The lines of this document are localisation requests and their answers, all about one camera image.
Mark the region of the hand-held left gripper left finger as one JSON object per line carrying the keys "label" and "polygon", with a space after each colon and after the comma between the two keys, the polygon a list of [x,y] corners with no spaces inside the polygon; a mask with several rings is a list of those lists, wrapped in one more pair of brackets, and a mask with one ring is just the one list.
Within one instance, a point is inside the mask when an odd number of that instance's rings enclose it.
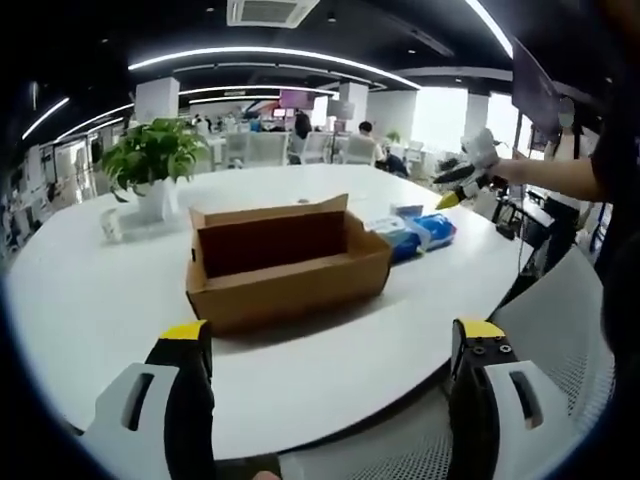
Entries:
{"label": "hand-held left gripper left finger", "polygon": [[116,479],[213,479],[206,322],[170,328],[99,395],[82,446]]}

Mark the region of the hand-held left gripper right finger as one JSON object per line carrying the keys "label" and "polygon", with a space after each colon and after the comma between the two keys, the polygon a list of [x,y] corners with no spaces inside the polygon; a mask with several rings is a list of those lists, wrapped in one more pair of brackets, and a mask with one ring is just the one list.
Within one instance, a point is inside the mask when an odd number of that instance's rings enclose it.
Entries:
{"label": "hand-held left gripper right finger", "polygon": [[450,378],[451,479],[543,479],[571,450],[567,396],[495,324],[453,321]]}

